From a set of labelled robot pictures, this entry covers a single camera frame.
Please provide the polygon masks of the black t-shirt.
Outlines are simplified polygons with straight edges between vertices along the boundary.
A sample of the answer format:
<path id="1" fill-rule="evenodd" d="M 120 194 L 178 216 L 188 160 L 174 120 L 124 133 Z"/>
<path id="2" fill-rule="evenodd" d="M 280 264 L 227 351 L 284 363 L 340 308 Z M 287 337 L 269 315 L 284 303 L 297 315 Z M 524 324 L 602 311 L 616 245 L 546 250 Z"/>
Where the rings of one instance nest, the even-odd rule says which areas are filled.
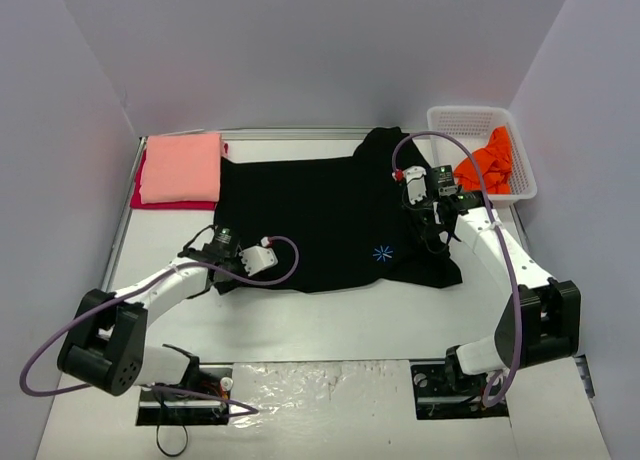
<path id="1" fill-rule="evenodd" d="M 216 224 L 247 248 L 264 237 L 276 242 L 275 267 L 265 281 L 296 270 L 281 288 L 317 293 L 357 288 L 380 279 L 447 288 L 462 281 L 459 267 L 438 245 L 425 247 L 404 211 L 403 188 L 391 164 L 427 168 L 418 147 L 396 145 L 398 127 L 370 131 L 342 158 L 259 163 L 221 162 Z"/>

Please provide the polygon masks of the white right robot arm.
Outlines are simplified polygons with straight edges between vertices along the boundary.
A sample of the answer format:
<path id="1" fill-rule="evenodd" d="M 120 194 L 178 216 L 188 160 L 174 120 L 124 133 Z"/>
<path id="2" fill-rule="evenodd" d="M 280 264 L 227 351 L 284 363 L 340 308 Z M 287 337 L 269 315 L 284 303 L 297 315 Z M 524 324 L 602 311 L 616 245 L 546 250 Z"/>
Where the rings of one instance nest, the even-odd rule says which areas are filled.
<path id="1" fill-rule="evenodd" d="M 503 227 L 482 191 L 456 185 L 450 167 L 413 166 L 396 174 L 403 208 L 418 241 L 444 256 L 466 245 L 501 288 L 505 307 L 492 334 L 448 349 L 446 386 L 465 393 L 480 375 L 527 368 L 576 354 L 581 294 L 540 267 Z"/>

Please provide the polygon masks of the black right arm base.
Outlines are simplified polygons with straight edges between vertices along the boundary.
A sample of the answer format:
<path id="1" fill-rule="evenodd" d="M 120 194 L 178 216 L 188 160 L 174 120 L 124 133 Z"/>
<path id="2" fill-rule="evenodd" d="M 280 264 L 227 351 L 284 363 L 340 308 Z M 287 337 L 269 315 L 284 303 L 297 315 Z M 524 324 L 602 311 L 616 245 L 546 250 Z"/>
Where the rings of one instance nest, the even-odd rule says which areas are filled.
<path id="1" fill-rule="evenodd" d="M 409 363 L 418 420 L 475 420 L 508 417 L 506 400 L 488 408 L 482 403 L 485 376 L 464 380 L 453 387 L 446 375 L 445 361 L 412 360 Z"/>

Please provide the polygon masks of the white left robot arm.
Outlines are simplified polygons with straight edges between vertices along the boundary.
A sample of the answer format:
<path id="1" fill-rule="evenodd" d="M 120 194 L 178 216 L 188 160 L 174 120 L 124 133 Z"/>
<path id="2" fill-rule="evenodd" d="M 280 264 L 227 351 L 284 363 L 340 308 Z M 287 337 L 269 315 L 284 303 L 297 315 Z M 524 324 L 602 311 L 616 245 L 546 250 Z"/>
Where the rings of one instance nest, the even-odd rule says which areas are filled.
<path id="1" fill-rule="evenodd" d="M 168 267 L 117 292 L 84 295 L 57 359 L 62 372 L 113 396 L 131 388 L 144 366 L 146 331 L 184 300 L 208 292 L 224 274 L 240 274 L 240 236 L 211 225 L 212 239 L 199 249 L 189 241 Z"/>

